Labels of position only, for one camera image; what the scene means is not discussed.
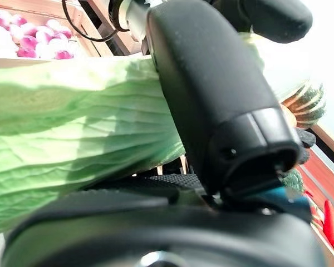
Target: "wooden board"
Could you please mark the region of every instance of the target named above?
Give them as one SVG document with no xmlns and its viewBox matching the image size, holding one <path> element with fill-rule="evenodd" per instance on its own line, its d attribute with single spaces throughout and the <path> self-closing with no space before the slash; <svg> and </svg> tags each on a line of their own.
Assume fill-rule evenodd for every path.
<svg viewBox="0 0 334 267">
<path fill-rule="evenodd" d="M 107 6 L 102 2 L 102 0 L 87 0 L 91 8 L 97 14 L 98 18 L 101 20 L 102 24 L 106 27 L 109 32 L 114 30 L 112 23 L 109 20 L 109 11 Z M 124 55 L 130 55 L 136 50 L 136 44 L 129 32 L 118 32 L 114 37 L 119 48 L 122 50 Z"/>
<path fill-rule="evenodd" d="M 39 15 L 48 15 L 54 18 L 66 19 L 62 8 L 62 2 L 57 0 L 0 0 L 0 8 L 8 10 L 25 11 Z M 75 23 L 77 16 L 80 16 L 83 11 L 80 5 L 67 2 L 67 10 Z"/>
<path fill-rule="evenodd" d="M 81 27 L 86 32 L 86 34 L 93 38 L 101 38 L 98 30 L 95 28 L 95 26 L 91 23 L 88 16 L 83 16 L 81 21 Z M 101 57 L 110 57 L 113 56 L 112 52 L 108 48 L 107 44 L 104 42 L 91 42 L 99 55 Z"/>
<path fill-rule="evenodd" d="M 27 67 L 31 65 L 49 62 L 39 58 L 0 58 L 0 68 Z"/>
<path fill-rule="evenodd" d="M 323 142 L 334 152 L 334 134 L 319 123 L 314 125 L 312 130 L 323 140 Z"/>
</svg>

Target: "chili pepper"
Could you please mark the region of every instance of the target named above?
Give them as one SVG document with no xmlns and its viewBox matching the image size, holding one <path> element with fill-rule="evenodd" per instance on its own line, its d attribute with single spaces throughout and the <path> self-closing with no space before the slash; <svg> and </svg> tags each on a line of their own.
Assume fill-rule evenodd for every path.
<svg viewBox="0 0 334 267">
<path fill-rule="evenodd" d="M 323 232 L 334 247 L 334 208 L 329 200 L 326 200 L 324 204 Z"/>
<path fill-rule="evenodd" d="M 313 198 L 313 197 L 314 197 L 313 193 L 310 192 L 309 190 L 305 190 L 304 193 L 305 193 L 307 196 L 309 196 L 310 198 Z"/>
</svg>

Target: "green leafy vegetable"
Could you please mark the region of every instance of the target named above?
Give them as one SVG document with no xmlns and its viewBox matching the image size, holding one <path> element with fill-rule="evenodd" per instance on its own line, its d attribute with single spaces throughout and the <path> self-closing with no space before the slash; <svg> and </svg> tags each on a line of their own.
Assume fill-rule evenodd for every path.
<svg viewBox="0 0 334 267">
<path fill-rule="evenodd" d="M 61 194 L 183 153 L 149 57 L 0 70 L 0 231 Z"/>
<path fill-rule="evenodd" d="M 281 181 L 285 186 L 288 186 L 295 190 L 296 192 L 304 192 L 304 184 L 302 180 L 302 175 L 296 169 L 292 169 L 286 174 L 281 175 Z"/>
</svg>

